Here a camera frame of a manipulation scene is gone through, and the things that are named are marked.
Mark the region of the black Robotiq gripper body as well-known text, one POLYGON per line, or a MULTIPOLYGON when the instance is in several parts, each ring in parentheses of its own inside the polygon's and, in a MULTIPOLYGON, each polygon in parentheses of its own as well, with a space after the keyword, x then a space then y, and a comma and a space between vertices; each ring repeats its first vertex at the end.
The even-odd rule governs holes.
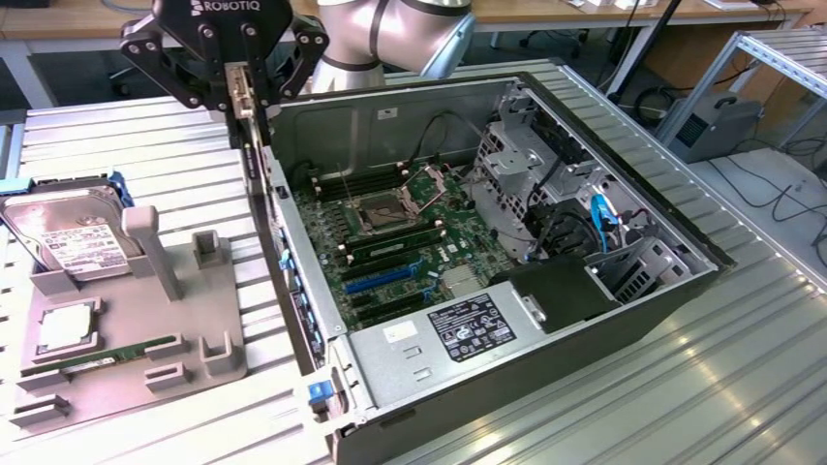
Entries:
POLYGON ((185 1, 152 3, 164 32, 208 67, 244 63, 264 74, 266 58, 292 22, 286 1, 185 1))

